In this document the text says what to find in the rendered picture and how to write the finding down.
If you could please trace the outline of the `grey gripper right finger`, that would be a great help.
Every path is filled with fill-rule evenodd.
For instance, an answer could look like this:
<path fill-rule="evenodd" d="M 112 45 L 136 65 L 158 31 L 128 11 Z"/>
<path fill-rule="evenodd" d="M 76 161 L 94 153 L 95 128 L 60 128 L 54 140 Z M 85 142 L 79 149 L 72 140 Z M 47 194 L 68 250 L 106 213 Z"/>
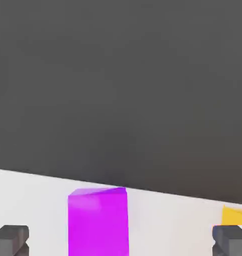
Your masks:
<path fill-rule="evenodd" d="M 212 237 L 212 256 L 242 256 L 242 225 L 216 225 Z"/>

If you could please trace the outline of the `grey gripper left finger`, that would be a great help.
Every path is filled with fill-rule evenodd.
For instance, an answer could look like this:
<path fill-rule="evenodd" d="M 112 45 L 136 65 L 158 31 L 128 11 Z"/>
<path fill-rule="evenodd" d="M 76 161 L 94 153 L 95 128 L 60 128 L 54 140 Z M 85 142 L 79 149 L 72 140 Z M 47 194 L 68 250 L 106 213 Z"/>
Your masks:
<path fill-rule="evenodd" d="M 0 228 L 0 256 L 29 256 L 27 225 L 4 225 Z"/>

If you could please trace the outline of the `large yellow box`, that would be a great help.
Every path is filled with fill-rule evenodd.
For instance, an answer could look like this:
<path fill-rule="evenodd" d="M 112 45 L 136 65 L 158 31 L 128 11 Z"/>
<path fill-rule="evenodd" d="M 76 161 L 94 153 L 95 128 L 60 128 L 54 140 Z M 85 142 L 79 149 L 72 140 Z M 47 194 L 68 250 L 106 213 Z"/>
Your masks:
<path fill-rule="evenodd" d="M 242 209 L 224 206 L 222 209 L 221 225 L 242 225 Z"/>

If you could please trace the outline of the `large magenta box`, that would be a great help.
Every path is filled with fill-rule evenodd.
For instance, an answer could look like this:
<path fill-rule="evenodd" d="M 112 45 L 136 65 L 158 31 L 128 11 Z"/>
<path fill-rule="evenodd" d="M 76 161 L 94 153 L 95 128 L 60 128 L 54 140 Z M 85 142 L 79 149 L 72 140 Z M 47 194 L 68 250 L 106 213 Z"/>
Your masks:
<path fill-rule="evenodd" d="M 129 256 L 126 188 L 80 188 L 68 196 L 68 256 Z"/>

